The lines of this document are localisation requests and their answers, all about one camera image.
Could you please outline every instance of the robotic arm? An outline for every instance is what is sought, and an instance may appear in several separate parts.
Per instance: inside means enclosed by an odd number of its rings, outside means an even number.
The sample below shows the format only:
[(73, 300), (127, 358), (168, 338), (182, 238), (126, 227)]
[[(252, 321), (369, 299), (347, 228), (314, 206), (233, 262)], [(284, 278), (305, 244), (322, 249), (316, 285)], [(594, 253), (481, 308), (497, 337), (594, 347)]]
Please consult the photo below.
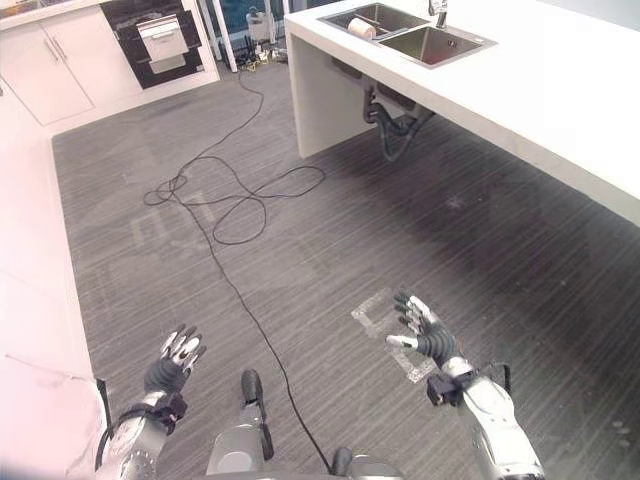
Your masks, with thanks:
[(195, 327), (184, 329), (181, 325), (169, 335), (160, 359), (147, 371), (142, 402), (133, 405), (103, 435), (96, 458), (98, 479), (156, 478), (160, 451), (187, 410), (180, 391), (206, 350), (202, 335), (194, 335)]
[(458, 408), (484, 477), (544, 480), (540, 460), (516, 421), (507, 391), (462, 356), (455, 337), (419, 298), (401, 293), (395, 300), (402, 314), (400, 322), (415, 336), (390, 335), (387, 343), (434, 359), (441, 373), (429, 377), (427, 395), (434, 405), (448, 403)]

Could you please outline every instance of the white cabinet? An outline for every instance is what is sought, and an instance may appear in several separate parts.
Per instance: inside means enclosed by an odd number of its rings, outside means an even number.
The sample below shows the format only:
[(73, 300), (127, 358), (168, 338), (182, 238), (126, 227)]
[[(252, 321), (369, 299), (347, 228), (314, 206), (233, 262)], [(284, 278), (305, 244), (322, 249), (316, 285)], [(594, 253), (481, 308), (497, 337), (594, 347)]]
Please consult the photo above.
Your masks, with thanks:
[(142, 91), (99, 6), (0, 35), (0, 76), (47, 125)]
[(37, 23), (2, 32), (0, 75), (41, 124), (93, 108)]
[(142, 91), (100, 7), (51, 17), (42, 26), (94, 105)]

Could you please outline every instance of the faucet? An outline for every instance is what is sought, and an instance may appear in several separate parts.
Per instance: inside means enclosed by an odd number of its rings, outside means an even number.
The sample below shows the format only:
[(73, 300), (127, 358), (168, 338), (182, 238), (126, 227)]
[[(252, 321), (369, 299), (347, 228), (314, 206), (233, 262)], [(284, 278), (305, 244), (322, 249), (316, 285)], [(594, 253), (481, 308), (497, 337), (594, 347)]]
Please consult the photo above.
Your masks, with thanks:
[(429, 15), (438, 14), (437, 28), (447, 27), (447, 0), (429, 0)]

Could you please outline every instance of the white pole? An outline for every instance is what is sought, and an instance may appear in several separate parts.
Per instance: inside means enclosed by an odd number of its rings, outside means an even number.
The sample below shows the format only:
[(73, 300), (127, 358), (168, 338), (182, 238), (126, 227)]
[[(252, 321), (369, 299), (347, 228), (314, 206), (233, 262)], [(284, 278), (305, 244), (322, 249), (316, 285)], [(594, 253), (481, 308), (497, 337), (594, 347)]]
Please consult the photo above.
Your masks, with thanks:
[(231, 39), (229, 38), (229, 32), (227, 31), (227, 24), (224, 21), (224, 14), (222, 13), (222, 6), (220, 0), (213, 0), (213, 9), (216, 12), (216, 18), (218, 19), (218, 25), (220, 26), (220, 33), (222, 34), (222, 41), (224, 42), (224, 49), (227, 52), (227, 58), (229, 59), (229, 66), (233, 73), (237, 73), (238, 66), (236, 65), (236, 57), (233, 56), (233, 48), (231, 47)]
[(207, 33), (209, 34), (209, 41), (211, 47), (213, 47), (213, 53), (216, 56), (216, 60), (222, 60), (222, 54), (220, 53), (220, 47), (218, 47), (218, 40), (216, 39), (216, 32), (213, 30), (213, 23), (211, 22), (211, 15), (209, 14), (209, 7), (207, 6), (207, 0), (198, 0), (200, 4), (200, 10), (202, 10), (202, 16), (204, 17), (204, 25), (207, 27)]
[(273, 15), (271, 14), (271, 0), (264, 0), (264, 13), (267, 17), (267, 23), (269, 24), (269, 41), (272, 44), (276, 43), (275, 25), (273, 24)]

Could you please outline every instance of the double sink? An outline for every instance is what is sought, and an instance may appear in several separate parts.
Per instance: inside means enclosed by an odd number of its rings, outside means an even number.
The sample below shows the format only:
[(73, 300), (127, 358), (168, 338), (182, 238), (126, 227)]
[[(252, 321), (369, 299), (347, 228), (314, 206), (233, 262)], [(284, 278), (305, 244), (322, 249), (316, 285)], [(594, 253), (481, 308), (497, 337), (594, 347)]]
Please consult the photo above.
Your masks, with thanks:
[(320, 20), (348, 32), (349, 23), (356, 18), (375, 28), (376, 35), (371, 42), (391, 48), (427, 68), (439, 67), (496, 44), (457, 28), (432, 26), (428, 20), (381, 3)]

